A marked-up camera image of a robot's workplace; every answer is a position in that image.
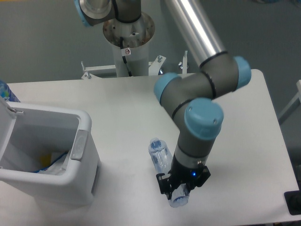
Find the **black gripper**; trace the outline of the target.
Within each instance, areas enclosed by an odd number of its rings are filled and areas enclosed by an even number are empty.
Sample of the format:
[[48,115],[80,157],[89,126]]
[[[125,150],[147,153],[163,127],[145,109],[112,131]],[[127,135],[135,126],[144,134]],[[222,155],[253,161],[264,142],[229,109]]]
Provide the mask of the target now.
[[185,184],[188,193],[196,187],[202,187],[209,179],[211,173],[201,160],[192,162],[192,166],[180,163],[180,157],[173,156],[170,174],[158,173],[156,179],[160,193],[165,194],[168,200],[172,199],[172,194],[180,185]]

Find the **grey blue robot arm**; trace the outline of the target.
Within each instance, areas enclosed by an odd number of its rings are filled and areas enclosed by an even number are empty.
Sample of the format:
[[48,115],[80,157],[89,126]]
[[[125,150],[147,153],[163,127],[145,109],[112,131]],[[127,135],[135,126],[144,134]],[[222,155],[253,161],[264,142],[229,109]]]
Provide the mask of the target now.
[[[125,75],[133,76],[129,58],[151,39],[141,2],[77,0],[74,4],[85,26],[103,24]],[[251,68],[244,58],[225,50],[198,0],[167,0],[165,5],[200,68],[186,78],[166,73],[154,86],[158,102],[180,131],[170,170],[157,174],[161,193],[172,199],[179,187],[190,192],[210,177],[206,160],[223,121],[223,111],[213,100],[247,85]]]

